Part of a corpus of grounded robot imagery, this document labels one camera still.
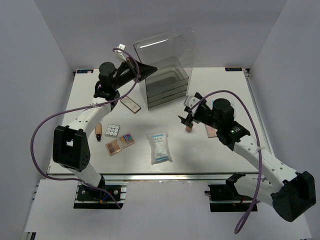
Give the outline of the beige foundation bottle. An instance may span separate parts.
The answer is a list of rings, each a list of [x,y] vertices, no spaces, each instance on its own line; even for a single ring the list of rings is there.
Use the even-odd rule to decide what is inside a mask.
[[[96,140],[98,142],[101,141],[101,138],[102,138],[102,133],[103,133],[103,128],[102,128],[102,123],[99,122],[96,126],[95,126],[95,136],[96,136]]]
[[[189,122],[185,125],[185,130],[190,133],[193,130],[193,126],[194,126],[194,123]]]

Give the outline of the clear acrylic drawer organizer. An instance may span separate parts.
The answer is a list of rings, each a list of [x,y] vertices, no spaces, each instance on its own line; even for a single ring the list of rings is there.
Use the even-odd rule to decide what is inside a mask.
[[[157,68],[139,84],[148,110],[186,96],[198,60],[192,28],[138,40],[133,47],[139,62]]]

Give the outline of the cotton pad pack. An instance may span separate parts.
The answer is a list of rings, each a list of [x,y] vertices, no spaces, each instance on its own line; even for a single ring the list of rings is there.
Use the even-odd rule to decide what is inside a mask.
[[[234,116],[234,118],[236,118],[236,116],[237,116],[237,109],[236,109],[236,106],[235,106],[235,102],[234,101],[230,101],[230,105],[231,105],[231,107],[233,108],[233,116]]]
[[[151,148],[152,165],[173,161],[168,145],[168,133],[166,131],[150,131],[146,134],[146,138]]]

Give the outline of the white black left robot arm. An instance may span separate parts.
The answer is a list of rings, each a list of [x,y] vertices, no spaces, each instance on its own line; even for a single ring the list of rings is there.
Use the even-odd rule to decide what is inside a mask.
[[[93,105],[66,126],[59,125],[54,130],[53,161],[72,172],[82,184],[89,185],[88,193],[96,200],[105,196],[106,187],[103,176],[90,164],[88,137],[117,105],[119,88],[130,81],[139,83],[157,70],[155,66],[135,62],[130,57],[119,67],[111,62],[102,63],[94,87]]]

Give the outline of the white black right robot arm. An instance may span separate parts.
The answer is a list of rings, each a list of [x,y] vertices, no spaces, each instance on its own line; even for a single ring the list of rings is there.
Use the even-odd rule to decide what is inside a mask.
[[[216,129],[223,145],[246,159],[269,181],[262,183],[244,173],[235,173],[225,182],[229,198],[257,198],[273,207],[287,222],[293,222],[316,204],[314,177],[308,171],[298,172],[259,147],[250,132],[235,121],[234,108],[227,99],[218,98],[209,108],[205,101],[189,95],[183,104],[188,114],[181,118],[182,124],[191,127],[194,123],[203,123]]]

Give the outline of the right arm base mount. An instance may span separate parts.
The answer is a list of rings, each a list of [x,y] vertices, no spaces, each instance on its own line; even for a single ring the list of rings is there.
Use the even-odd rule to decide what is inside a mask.
[[[223,184],[209,184],[208,190],[204,194],[209,197],[209,206],[211,213],[245,213],[251,203],[251,194],[249,196],[240,195],[235,188],[235,183],[245,177],[244,173],[234,173],[227,178]]]

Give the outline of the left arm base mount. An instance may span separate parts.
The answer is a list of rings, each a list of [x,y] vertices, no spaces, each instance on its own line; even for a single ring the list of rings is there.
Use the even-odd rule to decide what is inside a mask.
[[[105,183],[105,190],[98,192],[83,184],[78,184],[74,199],[74,209],[87,210],[119,210],[126,199],[127,185],[120,183]]]

